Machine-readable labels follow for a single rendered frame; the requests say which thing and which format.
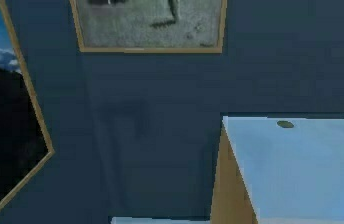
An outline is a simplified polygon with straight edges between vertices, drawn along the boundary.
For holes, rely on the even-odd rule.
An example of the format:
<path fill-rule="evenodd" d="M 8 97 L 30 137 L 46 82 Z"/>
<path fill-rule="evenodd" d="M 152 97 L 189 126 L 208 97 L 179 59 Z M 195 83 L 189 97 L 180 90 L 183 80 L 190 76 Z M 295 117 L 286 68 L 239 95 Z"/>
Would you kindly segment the wood framed grey picture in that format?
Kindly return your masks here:
<path fill-rule="evenodd" d="M 69 0 L 83 53 L 223 51 L 227 0 Z"/>

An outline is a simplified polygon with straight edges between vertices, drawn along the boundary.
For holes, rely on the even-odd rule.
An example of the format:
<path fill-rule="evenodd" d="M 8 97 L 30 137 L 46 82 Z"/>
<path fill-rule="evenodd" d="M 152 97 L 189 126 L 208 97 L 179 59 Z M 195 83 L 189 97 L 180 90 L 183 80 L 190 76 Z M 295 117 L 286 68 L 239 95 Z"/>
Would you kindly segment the pale blue top wooden table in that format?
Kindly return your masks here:
<path fill-rule="evenodd" d="M 223 117 L 210 224 L 344 224 L 344 119 Z"/>

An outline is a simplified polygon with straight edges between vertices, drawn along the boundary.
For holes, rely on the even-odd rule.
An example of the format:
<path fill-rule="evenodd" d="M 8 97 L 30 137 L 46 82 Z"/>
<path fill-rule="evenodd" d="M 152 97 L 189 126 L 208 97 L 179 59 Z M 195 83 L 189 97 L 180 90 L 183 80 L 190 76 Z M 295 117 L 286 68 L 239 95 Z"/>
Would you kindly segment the wood framed window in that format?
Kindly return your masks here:
<path fill-rule="evenodd" d="M 7 0 L 0 0 L 0 210 L 53 153 Z"/>

